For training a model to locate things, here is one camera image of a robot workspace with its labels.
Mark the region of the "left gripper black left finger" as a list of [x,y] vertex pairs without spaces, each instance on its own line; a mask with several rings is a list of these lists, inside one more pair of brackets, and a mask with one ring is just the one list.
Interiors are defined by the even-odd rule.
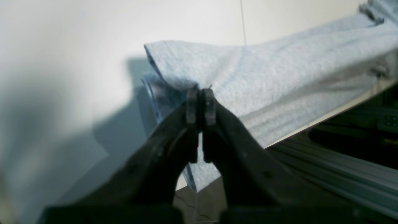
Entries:
[[173,206],[178,177],[197,161],[199,90],[165,118],[104,185],[78,202],[49,207],[42,224],[183,224]]

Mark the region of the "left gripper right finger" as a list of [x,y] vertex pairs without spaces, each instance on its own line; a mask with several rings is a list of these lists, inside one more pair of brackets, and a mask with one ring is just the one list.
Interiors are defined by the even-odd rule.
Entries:
[[205,161],[223,177],[221,224],[385,224],[386,217],[315,187],[290,172],[223,107],[201,91]]

